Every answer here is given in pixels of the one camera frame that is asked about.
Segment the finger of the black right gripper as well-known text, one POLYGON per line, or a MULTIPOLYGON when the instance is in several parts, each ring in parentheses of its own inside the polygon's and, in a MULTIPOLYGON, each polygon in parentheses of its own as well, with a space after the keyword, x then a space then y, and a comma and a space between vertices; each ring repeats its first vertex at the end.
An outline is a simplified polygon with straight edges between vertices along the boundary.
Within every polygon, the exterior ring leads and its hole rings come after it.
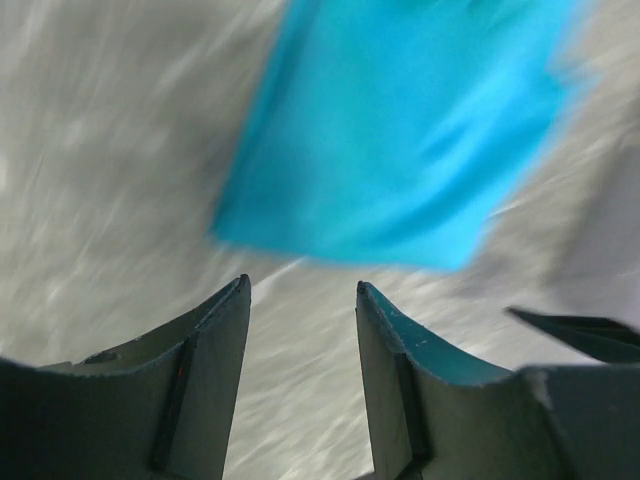
POLYGON ((639 333, 609 318, 549 315, 519 307, 505 311, 598 361, 638 361, 639 333))

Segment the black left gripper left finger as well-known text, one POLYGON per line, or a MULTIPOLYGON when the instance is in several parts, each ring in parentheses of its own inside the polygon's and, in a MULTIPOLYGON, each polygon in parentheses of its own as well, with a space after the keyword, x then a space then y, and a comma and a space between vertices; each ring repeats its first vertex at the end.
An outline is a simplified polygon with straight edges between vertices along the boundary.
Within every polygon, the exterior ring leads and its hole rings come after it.
POLYGON ((1 362, 5 479, 219 479, 250 319, 242 275, 79 363, 1 362))

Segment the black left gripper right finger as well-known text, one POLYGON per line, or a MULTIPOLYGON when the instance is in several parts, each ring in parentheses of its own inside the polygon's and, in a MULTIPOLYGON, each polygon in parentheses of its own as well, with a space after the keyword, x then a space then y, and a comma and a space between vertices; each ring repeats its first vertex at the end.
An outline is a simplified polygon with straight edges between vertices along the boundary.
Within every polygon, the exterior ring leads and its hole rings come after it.
POLYGON ((635 479, 639 360, 510 371, 450 344, 368 282, 356 323, 379 479, 635 479))

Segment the teal t shirt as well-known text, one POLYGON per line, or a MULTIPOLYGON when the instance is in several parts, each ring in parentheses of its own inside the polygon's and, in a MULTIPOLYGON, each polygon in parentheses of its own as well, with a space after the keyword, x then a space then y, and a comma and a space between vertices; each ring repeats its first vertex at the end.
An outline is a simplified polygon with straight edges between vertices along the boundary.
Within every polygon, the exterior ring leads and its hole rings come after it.
POLYGON ((586 1, 292 1, 212 231, 355 265, 466 266, 562 128, 586 1))

